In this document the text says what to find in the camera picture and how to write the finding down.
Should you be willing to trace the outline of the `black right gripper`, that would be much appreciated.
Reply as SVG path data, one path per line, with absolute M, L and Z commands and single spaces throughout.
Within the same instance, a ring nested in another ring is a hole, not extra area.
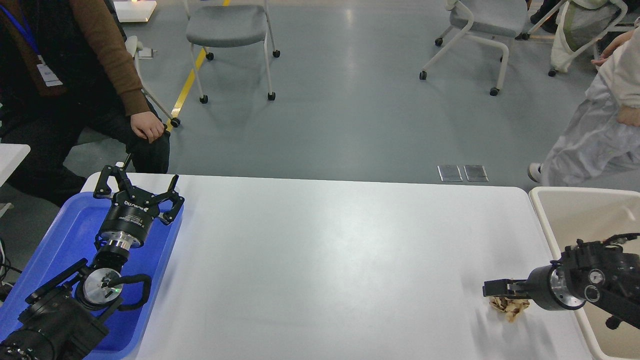
M 539 307 L 551 312 L 581 309 L 586 300 L 570 292 L 563 266 L 547 265 L 533 269 L 527 280 L 496 279 L 485 281 L 484 297 L 512 300 L 532 299 Z

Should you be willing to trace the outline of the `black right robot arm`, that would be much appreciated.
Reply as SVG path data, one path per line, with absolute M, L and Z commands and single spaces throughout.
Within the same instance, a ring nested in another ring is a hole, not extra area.
M 551 312 L 576 311 L 591 304 L 610 314 L 605 325 L 616 330 L 625 322 L 634 328 L 639 317 L 639 255 L 623 246 L 639 234 L 615 234 L 585 242 L 577 239 L 560 258 L 533 269 L 526 279 L 496 279 L 482 286 L 484 297 L 532 300 Z

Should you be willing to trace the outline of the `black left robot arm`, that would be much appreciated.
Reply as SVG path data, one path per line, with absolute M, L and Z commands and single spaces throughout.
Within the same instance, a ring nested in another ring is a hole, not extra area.
M 137 344 L 178 234 L 178 181 L 155 194 L 106 165 L 64 204 L 1 308 L 3 360 L 110 360 Z

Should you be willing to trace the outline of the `seated person's hand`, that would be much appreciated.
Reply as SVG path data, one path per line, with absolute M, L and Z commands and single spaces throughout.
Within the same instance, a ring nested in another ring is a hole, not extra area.
M 160 119 L 151 111 L 138 112 L 130 116 L 133 132 L 149 144 L 163 136 L 165 128 Z

